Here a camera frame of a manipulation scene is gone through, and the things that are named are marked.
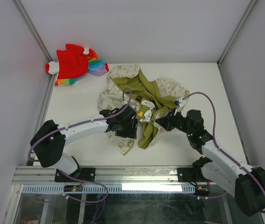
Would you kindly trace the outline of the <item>cream green printed jacket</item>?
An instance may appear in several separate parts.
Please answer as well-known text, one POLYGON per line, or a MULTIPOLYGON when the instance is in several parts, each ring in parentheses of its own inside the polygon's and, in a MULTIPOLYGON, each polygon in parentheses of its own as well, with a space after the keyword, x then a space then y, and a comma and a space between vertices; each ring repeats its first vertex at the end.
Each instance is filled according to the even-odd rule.
POLYGON ((120 108, 127 101, 136 110, 137 123, 142 127, 138 146, 147 149, 162 136, 164 130, 156 119, 167 115, 176 106, 176 98, 190 92, 179 82, 161 77, 153 81, 143 74, 138 64, 118 65, 107 75, 107 89, 100 93, 98 109, 120 108))

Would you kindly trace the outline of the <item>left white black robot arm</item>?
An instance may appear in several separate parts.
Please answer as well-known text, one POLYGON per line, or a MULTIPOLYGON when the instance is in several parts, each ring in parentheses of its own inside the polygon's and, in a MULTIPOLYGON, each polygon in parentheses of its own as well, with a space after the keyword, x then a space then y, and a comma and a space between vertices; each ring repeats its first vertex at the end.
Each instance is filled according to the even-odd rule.
POLYGON ((131 106, 101 110, 98 114, 77 123, 56 124, 46 121, 30 141, 31 149, 43 168, 54 167, 70 181, 86 180, 87 174, 64 147, 84 137, 114 132, 122 138, 136 138, 137 113, 131 106))

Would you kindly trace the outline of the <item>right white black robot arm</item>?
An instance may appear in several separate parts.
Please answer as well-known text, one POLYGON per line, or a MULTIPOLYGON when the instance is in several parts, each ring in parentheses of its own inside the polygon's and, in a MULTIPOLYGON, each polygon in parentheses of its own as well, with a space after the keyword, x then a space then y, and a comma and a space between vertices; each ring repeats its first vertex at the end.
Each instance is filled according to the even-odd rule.
POLYGON ((194 179, 216 183, 233 196, 239 209, 249 217, 265 213, 265 170, 237 160, 217 145, 214 136, 205 129, 199 110, 190 110, 185 117, 171 111, 156 122, 166 131, 184 132, 190 146, 201 154, 201 158, 193 162, 194 179))

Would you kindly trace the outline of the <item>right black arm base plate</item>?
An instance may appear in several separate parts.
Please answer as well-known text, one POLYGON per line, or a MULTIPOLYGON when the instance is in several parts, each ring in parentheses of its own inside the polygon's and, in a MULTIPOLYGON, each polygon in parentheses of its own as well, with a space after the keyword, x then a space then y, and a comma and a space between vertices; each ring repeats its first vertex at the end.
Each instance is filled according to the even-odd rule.
POLYGON ((199 168, 194 167, 180 167, 177 168, 178 182, 207 182, 207 179, 203 177, 199 168))

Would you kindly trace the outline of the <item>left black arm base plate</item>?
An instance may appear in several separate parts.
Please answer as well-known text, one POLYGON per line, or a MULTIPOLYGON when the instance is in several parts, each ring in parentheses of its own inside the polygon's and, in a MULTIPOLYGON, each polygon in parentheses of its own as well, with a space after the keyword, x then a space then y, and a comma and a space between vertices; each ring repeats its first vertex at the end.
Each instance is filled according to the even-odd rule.
MULTIPOLYGON (((93 182, 95 181, 95 175, 96 175, 96 168, 82 167, 78 171, 75 171, 73 174, 70 174, 69 176, 78 179, 80 182, 81 181, 93 182)), ((61 171, 56 170, 55 182, 74 182, 74 180, 64 175, 61 171)))

